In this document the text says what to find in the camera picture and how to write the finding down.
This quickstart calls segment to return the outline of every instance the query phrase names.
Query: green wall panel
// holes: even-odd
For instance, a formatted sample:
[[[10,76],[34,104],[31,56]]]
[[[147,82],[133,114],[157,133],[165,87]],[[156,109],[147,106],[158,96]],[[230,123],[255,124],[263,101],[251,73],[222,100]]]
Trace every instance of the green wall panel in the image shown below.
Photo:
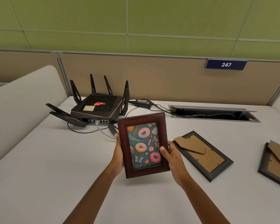
[[[280,40],[280,0],[255,0],[240,38]]]
[[[229,57],[235,40],[130,36],[129,53],[174,56]]]
[[[30,49],[22,31],[0,30],[0,49]]]
[[[0,0],[0,29],[21,30],[9,0]]]
[[[237,38],[253,0],[128,0],[129,34]]]
[[[126,53],[126,35],[98,35],[59,32],[25,32],[35,50]]]
[[[11,0],[23,30],[126,33],[126,0]]]
[[[280,42],[238,41],[231,57],[280,60]]]

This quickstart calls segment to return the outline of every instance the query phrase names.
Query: pink donut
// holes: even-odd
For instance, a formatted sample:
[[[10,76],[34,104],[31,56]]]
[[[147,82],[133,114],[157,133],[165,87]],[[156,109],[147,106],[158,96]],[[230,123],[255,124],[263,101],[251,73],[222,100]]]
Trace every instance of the pink donut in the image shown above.
[[[149,156],[150,160],[154,163],[160,162],[161,160],[161,155],[157,152],[153,152],[150,156]]]

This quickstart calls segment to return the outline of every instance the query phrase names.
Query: right hand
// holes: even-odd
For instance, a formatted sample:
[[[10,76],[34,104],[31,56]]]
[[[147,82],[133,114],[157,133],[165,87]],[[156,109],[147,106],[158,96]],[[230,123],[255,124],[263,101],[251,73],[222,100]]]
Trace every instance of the right hand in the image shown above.
[[[171,173],[175,182],[183,188],[183,185],[187,180],[191,178],[188,173],[184,161],[180,152],[177,150],[175,145],[168,141],[169,152],[162,146],[160,147],[160,152],[166,158],[171,169]]]

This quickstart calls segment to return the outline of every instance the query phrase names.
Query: white desk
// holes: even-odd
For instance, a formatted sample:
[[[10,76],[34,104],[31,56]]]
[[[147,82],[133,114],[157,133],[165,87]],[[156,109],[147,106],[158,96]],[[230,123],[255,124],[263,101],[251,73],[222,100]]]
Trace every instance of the white desk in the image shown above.
[[[280,185],[257,173],[264,143],[280,143],[278,111],[266,106],[156,103],[164,107],[175,104],[258,111],[254,115],[261,123],[167,117],[168,139],[195,130],[234,161],[209,183],[183,157],[191,176],[232,224],[280,224]],[[74,105],[70,97],[60,108],[70,112]],[[137,108],[129,116],[148,113],[151,111]],[[82,131],[95,129],[87,126]],[[0,161],[0,224],[62,223],[109,163],[114,146],[101,132],[78,134],[70,131],[64,121],[52,115],[47,117]],[[170,172],[127,180],[122,171],[114,180],[96,223],[154,222],[200,223]]]

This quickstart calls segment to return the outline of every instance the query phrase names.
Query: beige fabric panel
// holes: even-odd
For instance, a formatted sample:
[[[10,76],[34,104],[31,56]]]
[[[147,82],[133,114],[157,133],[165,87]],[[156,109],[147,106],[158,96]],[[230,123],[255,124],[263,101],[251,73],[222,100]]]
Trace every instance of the beige fabric panel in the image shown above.
[[[54,53],[0,51],[0,82],[12,82],[47,65],[56,68],[68,96],[57,56]]]
[[[129,80],[131,99],[266,105],[280,87],[280,63],[249,61],[243,71],[205,69],[206,59],[60,54],[67,79],[81,96],[122,95]]]

